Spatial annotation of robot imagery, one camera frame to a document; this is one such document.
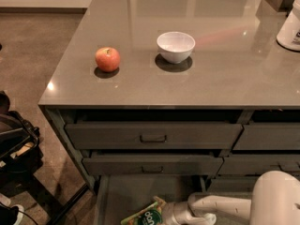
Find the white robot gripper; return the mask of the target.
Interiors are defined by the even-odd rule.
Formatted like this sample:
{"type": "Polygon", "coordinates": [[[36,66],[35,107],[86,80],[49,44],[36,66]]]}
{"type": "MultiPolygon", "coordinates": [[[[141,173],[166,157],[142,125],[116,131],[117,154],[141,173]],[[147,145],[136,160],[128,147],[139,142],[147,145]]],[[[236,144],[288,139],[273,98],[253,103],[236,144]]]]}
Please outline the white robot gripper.
{"type": "Polygon", "coordinates": [[[215,225],[217,222],[217,217],[211,213],[195,217],[187,202],[166,203],[159,196],[154,196],[153,199],[162,208],[164,225],[215,225]]]}

